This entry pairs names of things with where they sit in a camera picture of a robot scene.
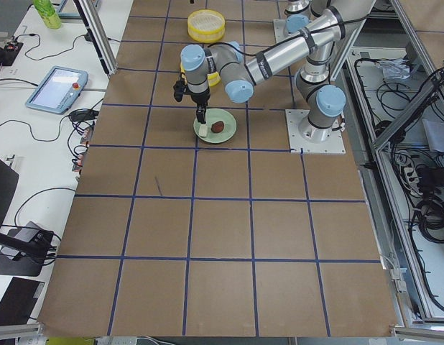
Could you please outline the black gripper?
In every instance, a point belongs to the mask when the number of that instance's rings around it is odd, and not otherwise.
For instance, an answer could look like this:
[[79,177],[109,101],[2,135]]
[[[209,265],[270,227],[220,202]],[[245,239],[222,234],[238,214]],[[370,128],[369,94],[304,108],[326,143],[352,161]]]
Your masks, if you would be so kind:
[[210,98],[210,92],[191,93],[191,99],[196,103],[196,119],[199,124],[206,124],[206,107]]

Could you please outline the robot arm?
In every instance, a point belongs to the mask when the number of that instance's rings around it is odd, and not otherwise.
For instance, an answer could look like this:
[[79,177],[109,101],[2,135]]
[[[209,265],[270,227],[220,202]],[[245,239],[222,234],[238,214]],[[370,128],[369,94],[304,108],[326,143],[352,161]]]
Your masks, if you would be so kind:
[[330,133],[346,105],[344,92],[326,81],[333,43],[352,33],[365,15],[347,1],[330,1],[313,20],[301,14],[295,17],[298,23],[288,38],[246,60],[237,42],[215,42],[206,48],[187,45],[182,49],[183,72],[173,86],[174,98],[181,101],[185,95],[191,97],[196,105],[195,117],[203,127],[201,134],[208,131],[209,74],[220,75],[231,102],[244,104],[254,95],[255,86],[301,59],[306,62],[296,73],[295,82],[310,110],[300,122],[300,133],[309,142],[320,142],[320,135]]
[[296,35],[311,21],[330,11],[339,23],[341,38],[344,38],[346,32],[365,20],[374,3],[375,1],[288,1],[283,33],[285,37]]

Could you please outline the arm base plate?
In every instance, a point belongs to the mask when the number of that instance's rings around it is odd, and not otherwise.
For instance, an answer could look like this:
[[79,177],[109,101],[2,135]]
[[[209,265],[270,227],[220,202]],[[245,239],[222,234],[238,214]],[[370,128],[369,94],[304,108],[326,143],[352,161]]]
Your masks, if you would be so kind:
[[276,43],[280,43],[297,33],[297,30],[293,31],[293,25],[289,24],[287,19],[274,19],[273,28]]
[[344,155],[346,149],[338,120],[327,129],[318,129],[308,121],[308,110],[286,109],[290,152],[310,155]]

